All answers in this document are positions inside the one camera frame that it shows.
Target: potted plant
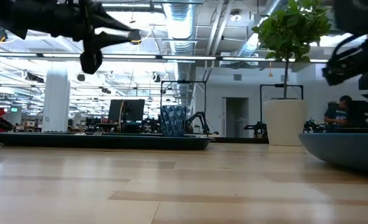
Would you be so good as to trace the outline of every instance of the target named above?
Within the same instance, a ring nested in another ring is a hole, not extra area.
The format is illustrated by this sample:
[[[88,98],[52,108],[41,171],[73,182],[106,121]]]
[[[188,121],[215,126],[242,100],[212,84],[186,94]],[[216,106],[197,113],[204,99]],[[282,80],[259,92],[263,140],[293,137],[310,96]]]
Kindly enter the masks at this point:
[[[285,62],[283,100],[264,103],[270,144],[300,145],[298,134],[303,132],[306,106],[302,100],[287,99],[289,59],[294,57],[295,63],[310,62],[305,55],[310,51],[310,44],[318,44],[331,28],[326,11],[319,0],[289,0],[288,6],[252,28],[259,35],[260,47],[271,50],[266,58]]]

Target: ductwork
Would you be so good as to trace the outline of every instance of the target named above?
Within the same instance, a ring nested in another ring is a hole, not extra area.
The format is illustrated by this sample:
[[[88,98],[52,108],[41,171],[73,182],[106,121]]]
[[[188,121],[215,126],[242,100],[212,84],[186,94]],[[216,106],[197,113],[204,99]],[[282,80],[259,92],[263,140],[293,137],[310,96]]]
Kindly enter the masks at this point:
[[[163,4],[168,19],[167,32],[170,39],[192,39],[195,27],[196,4]],[[193,42],[170,42],[170,49],[174,55],[193,55],[195,44]],[[178,62],[175,65],[177,80],[195,80],[195,64]],[[182,105],[188,106],[191,93],[188,85],[178,85],[178,92]]]
[[[263,18],[261,15],[268,15],[270,16],[273,12],[276,10],[281,9],[285,5],[288,4],[288,0],[269,0],[267,4],[265,5],[265,9],[258,13],[254,14],[252,16],[251,21],[249,22],[249,25],[247,26],[247,33],[249,35],[249,39],[246,41],[246,43],[237,51],[236,55],[237,57],[250,57],[255,52],[257,48],[258,38],[254,34],[252,28],[255,26],[259,26],[261,22],[263,21]]]

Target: wooden floor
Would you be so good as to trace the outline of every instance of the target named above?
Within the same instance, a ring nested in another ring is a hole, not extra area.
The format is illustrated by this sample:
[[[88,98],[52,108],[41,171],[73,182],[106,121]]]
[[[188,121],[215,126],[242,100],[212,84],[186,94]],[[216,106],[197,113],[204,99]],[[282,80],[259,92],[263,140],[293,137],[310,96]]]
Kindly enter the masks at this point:
[[[368,223],[368,177],[296,147],[0,148],[0,224]]]

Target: plant stem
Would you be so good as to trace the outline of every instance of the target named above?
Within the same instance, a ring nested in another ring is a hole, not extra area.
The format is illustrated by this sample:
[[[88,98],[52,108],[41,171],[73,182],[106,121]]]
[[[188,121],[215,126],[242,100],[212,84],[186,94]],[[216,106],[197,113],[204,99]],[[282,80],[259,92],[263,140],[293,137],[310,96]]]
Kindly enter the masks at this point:
[[[288,68],[289,68],[289,58],[285,58],[285,78],[283,81],[283,98],[286,99],[288,95]]]

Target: white planter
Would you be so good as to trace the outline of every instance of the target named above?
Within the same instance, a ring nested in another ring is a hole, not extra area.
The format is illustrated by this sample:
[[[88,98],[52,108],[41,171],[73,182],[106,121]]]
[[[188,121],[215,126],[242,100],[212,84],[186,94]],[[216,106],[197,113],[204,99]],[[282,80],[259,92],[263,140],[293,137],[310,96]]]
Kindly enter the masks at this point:
[[[301,146],[306,104],[303,100],[272,100],[263,105],[270,145]]]

